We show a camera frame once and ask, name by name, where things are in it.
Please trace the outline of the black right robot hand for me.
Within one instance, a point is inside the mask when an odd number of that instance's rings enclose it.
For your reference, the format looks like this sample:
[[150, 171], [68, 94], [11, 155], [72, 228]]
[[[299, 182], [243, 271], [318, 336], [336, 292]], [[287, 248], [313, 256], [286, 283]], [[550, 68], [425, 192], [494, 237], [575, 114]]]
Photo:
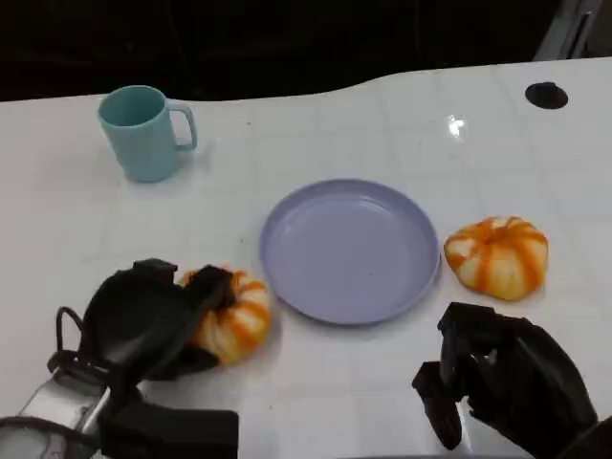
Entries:
[[458, 405], [529, 452], [557, 458], [599, 416], [574, 362], [541, 327], [490, 307], [452, 302], [437, 325], [441, 357], [412, 381], [442, 445], [463, 436]]

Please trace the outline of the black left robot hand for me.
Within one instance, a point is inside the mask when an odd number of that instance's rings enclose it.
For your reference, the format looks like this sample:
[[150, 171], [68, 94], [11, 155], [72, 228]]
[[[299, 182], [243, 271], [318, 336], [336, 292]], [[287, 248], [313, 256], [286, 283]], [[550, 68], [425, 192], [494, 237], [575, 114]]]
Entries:
[[232, 274], [206, 265], [182, 286], [177, 271], [148, 258], [108, 277], [85, 311], [79, 351], [110, 363], [130, 383], [172, 381], [220, 365], [196, 336], [209, 313], [234, 300]]

